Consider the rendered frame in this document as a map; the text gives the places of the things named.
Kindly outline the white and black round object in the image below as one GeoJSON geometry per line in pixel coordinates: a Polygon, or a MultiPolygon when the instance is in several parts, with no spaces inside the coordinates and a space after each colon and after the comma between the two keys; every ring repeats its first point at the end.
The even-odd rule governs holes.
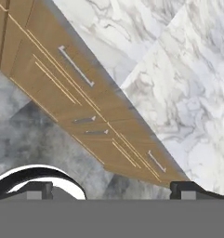
{"type": "Polygon", "coordinates": [[[84,188],[67,173],[51,165],[23,165],[0,175],[0,195],[13,192],[31,181],[53,183],[53,199],[86,200],[84,188]]]}

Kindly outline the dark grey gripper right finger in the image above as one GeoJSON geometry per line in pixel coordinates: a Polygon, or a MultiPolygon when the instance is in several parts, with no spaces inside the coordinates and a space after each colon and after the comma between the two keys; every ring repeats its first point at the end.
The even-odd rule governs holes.
{"type": "Polygon", "coordinates": [[[171,200],[224,199],[224,195],[209,192],[193,181],[172,181],[170,191],[171,200]]]}

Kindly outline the wide wooden drawer front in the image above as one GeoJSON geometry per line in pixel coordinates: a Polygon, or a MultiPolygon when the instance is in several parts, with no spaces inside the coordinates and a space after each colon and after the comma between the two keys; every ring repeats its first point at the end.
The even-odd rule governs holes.
{"type": "Polygon", "coordinates": [[[58,19],[52,9],[57,10],[50,0],[34,0],[33,9],[27,23],[27,30],[35,37],[39,45],[59,64],[59,66],[71,77],[78,73],[74,67],[60,54],[58,47],[65,46],[67,54],[95,84],[90,87],[83,77],[78,75],[86,83],[82,86],[87,96],[97,106],[101,114],[107,118],[110,114],[112,95],[112,80],[104,71],[96,57],[86,47],[84,41],[74,30],[68,33],[63,19],[58,19]]]}

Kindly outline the wooden cupboard door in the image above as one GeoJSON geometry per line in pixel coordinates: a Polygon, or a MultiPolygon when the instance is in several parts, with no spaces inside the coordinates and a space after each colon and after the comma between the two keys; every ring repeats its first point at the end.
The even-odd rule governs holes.
{"type": "Polygon", "coordinates": [[[118,167],[140,168],[135,156],[130,152],[118,135],[107,123],[87,123],[75,125],[70,132],[93,152],[105,165],[117,165],[118,167]],[[106,130],[107,135],[87,135],[87,130],[106,130]]]}
{"type": "Polygon", "coordinates": [[[57,122],[94,116],[106,122],[82,89],[86,83],[78,73],[71,78],[29,39],[20,40],[10,77],[57,122]]]}

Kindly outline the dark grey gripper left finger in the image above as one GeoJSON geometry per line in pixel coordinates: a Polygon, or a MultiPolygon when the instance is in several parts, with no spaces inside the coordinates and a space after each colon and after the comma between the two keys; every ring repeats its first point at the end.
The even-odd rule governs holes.
{"type": "Polygon", "coordinates": [[[31,181],[16,191],[5,192],[0,195],[3,199],[25,199],[25,200],[52,200],[53,183],[48,181],[31,181]]]}

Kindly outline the narrow wooden drawer front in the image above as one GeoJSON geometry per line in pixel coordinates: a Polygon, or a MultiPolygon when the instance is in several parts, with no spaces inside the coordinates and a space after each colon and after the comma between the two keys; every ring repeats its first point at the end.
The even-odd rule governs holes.
{"type": "Polygon", "coordinates": [[[121,89],[112,92],[111,110],[108,115],[109,124],[119,133],[130,149],[162,182],[189,181],[178,163],[167,151],[163,143],[156,137],[135,106],[129,101],[121,89]],[[164,173],[148,155],[152,151],[154,157],[166,167],[164,173]]]}

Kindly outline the wooden cupboard run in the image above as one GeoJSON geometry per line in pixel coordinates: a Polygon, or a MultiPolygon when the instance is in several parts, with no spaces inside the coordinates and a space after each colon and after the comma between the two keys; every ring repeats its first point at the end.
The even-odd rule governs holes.
{"type": "Polygon", "coordinates": [[[0,0],[0,71],[10,75],[34,0],[0,0]]]}

